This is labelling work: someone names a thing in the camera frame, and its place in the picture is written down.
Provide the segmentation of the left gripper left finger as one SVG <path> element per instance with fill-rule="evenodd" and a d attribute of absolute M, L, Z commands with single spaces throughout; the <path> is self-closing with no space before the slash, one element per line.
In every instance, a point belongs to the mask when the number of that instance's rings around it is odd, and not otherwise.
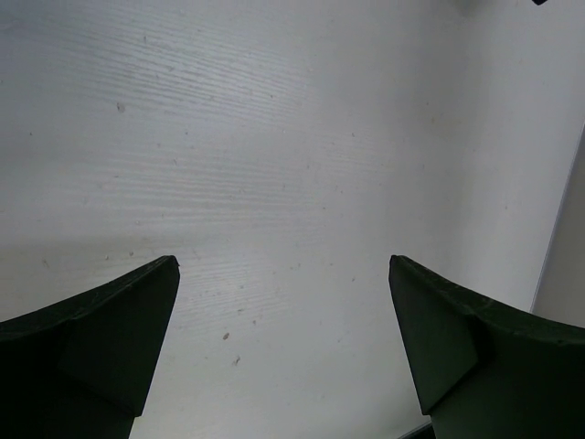
<path fill-rule="evenodd" d="M 166 255 L 2 322 L 2 437 L 129 437 L 178 286 L 178 261 Z"/>

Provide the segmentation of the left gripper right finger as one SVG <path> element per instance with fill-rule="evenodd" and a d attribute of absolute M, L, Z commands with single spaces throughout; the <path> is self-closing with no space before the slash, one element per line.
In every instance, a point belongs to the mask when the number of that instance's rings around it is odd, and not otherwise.
<path fill-rule="evenodd" d="M 584 330 L 394 255 L 388 282 L 429 427 L 419 438 L 581 438 Z"/>

